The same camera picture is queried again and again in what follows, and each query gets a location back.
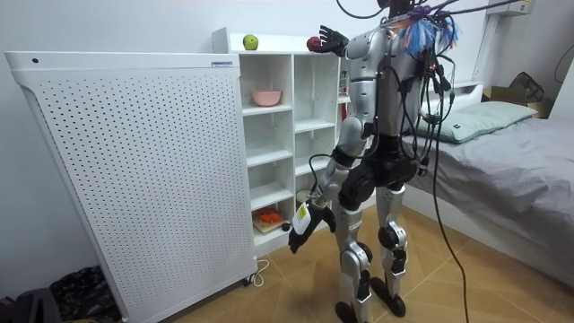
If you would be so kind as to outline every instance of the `white shelf unit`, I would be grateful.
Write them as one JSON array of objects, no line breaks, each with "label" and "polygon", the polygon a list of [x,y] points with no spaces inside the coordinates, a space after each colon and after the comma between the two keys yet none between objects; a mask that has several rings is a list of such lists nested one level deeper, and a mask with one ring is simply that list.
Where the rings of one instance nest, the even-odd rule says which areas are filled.
[{"label": "white shelf unit", "polygon": [[295,134],[335,128],[339,58],[294,55],[294,67]]},{"label": "white shelf unit", "polygon": [[[308,52],[306,37],[257,34],[259,49],[246,51],[241,44],[246,34],[227,28],[214,32],[213,52],[239,54],[251,209],[273,206],[290,220],[296,192],[314,182],[309,157],[335,148],[337,103],[347,100],[338,95],[341,60]],[[283,93],[278,105],[260,108],[251,99],[256,90]],[[318,176],[327,163],[325,157],[313,159]],[[254,228],[256,255],[287,245],[288,236],[281,229],[263,234]]]},{"label": "white shelf unit", "polygon": [[243,118],[248,167],[293,156],[291,111]]},{"label": "white shelf unit", "polygon": [[[334,147],[334,127],[295,134],[295,176],[311,172],[309,157],[320,153],[331,154]],[[329,162],[329,158],[316,157],[312,162],[314,170],[322,170]]]}]

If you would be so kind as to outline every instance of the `pillow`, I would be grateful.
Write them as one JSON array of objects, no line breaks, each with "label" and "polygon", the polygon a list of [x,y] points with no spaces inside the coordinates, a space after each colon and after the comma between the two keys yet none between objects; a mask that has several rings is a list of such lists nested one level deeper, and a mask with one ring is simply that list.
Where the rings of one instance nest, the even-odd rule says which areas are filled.
[{"label": "pillow", "polygon": [[[530,118],[535,110],[507,102],[490,101],[453,110],[442,123],[440,140],[462,144],[479,135],[490,134],[520,120]],[[428,124],[421,119],[417,135],[427,135]]]}]

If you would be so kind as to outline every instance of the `orange object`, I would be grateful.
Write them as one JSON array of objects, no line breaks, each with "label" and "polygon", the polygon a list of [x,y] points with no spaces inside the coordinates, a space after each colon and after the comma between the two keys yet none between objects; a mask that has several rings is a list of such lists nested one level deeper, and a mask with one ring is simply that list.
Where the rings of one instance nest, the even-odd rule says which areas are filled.
[{"label": "orange object", "polygon": [[280,223],[283,218],[279,215],[279,211],[272,207],[264,207],[255,211],[257,218],[265,223]]}]

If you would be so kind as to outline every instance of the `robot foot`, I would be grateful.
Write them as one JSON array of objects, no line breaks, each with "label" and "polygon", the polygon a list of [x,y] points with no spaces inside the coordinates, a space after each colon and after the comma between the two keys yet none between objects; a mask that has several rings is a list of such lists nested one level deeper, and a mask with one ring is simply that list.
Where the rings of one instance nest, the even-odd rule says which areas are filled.
[{"label": "robot foot", "polygon": [[391,298],[385,282],[380,278],[372,277],[370,279],[370,288],[388,306],[388,309],[391,310],[396,317],[404,317],[406,314],[406,306],[404,305],[403,299],[398,295],[395,298]]},{"label": "robot foot", "polygon": [[357,318],[355,317],[354,310],[352,310],[352,306],[346,302],[339,301],[335,305],[335,313],[343,323],[357,323]]}]

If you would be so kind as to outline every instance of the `robot leg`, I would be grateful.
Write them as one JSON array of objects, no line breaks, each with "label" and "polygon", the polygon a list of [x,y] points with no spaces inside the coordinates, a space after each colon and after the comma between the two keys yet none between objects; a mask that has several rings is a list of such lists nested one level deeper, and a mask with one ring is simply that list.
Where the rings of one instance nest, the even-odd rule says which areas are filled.
[{"label": "robot leg", "polygon": [[372,278],[371,287],[375,294],[385,302],[395,316],[402,318],[406,307],[399,296],[400,280],[406,270],[406,232],[396,223],[401,212],[404,196],[404,185],[392,188],[377,188],[378,240],[381,258],[385,270],[385,282]]},{"label": "robot leg", "polygon": [[357,241],[362,212],[347,211],[340,206],[336,210],[335,236],[341,252],[341,287],[349,302],[337,303],[335,312],[343,323],[368,323],[372,253],[367,245]]}]

